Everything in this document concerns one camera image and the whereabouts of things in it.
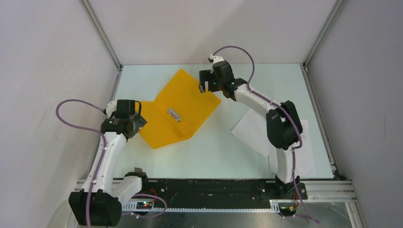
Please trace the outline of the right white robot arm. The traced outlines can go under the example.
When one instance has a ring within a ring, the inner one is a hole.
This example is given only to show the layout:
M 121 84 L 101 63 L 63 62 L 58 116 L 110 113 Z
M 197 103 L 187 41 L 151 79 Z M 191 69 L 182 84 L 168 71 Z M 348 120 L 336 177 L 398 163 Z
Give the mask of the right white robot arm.
M 220 56 L 209 57 L 209 62 L 211 69 L 199 72 L 200 92 L 220 91 L 226 98 L 246 105 L 265 119 L 267 138 L 277 151 L 276 181 L 280 183 L 276 191 L 281 198 L 290 198 L 299 181 L 295 171 L 295 149 L 303 145 L 303 127 L 294 103 L 285 101 L 277 104 L 259 94 L 248 81 L 235 78 L 231 65 Z

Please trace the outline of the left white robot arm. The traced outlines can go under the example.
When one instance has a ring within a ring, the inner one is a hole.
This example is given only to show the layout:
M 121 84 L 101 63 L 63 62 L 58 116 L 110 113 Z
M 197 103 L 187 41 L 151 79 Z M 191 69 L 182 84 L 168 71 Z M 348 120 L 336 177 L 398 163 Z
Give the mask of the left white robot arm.
M 126 176 L 113 187 L 117 159 L 128 140 L 146 124 L 141 116 L 142 105 L 135 100 L 111 101 L 101 124 L 100 145 L 86 181 L 79 191 L 70 193 L 69 205 L 81 226 L 116 226 L 122 216 L 123 206 L 136 195 L 148 196 L 150 184 L 146 174 Z

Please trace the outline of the orange plastic folder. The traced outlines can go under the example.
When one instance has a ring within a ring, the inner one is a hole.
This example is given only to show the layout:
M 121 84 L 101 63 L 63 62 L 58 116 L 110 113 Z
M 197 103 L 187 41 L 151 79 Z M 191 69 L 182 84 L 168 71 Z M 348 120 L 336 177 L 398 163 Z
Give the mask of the orange plastic folder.
M 180 69 L 153 101 L 142 101 L 141 116 L 147 124 L 139 134 L 152 149 L 188 140 L 221 103 L 212 92 L 201 93 L 199 82 Z M 172 108 L 182 118 L 168 115 Z

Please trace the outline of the metal folder clip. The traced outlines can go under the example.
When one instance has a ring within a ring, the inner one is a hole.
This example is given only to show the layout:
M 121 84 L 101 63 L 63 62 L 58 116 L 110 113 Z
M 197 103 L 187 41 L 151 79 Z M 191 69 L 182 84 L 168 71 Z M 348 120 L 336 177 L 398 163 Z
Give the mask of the metal folder clip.
M 167 109 L 167 113 L 169 116 L 171 116 L 176 122 L 180 122 L 182 120 L 181 116 L 174 111 L 172 108 Z

